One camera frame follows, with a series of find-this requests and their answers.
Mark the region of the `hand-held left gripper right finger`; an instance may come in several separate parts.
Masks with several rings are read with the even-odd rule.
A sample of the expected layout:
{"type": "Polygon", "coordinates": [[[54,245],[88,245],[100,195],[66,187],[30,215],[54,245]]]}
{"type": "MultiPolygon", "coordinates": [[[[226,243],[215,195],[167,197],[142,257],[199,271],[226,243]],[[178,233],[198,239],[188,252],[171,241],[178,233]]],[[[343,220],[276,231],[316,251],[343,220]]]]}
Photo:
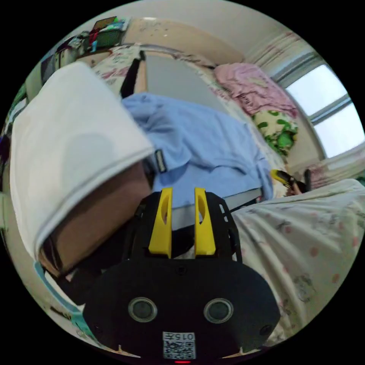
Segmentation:
{"type": "Polygon", "coordinates": [[[196,187],[195,194],[195,257],[211,257],[216,245],[205,189],[196,187]]]}

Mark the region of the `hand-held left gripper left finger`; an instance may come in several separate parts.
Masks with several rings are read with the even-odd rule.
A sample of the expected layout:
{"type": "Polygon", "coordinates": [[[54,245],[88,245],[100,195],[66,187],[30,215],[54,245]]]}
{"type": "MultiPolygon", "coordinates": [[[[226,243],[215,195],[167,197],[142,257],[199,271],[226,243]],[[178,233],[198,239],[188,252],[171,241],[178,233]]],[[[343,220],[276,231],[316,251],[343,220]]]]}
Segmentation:
{"type": "Polygon", "coordinates": [[[148,246],[151,255],[169,259],[172,252],[172,197],[173,188],[161,190],[148,246]]]}

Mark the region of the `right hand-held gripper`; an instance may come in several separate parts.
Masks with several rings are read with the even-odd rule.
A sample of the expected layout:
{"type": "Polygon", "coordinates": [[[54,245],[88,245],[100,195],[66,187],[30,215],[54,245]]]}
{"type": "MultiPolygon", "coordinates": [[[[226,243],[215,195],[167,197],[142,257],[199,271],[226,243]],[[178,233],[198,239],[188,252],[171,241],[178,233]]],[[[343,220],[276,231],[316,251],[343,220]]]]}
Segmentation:
{"type": "Polygon", "coordinates": [[[270,175],[274,180],[279,181],[280,183],[283,183],[283,185],[286,186],[286,188],[287,188],[286,196],[287,197],[293,196],[291,194],[291,188],[292,188],[293,184],[297,184],[302,193],[306,192],[306,184],[302,183],[301,181],[296,180],[293,176],[291,176],[290,174],[288,174],[285,171],[272,169],[270,171],[270,175]]]}

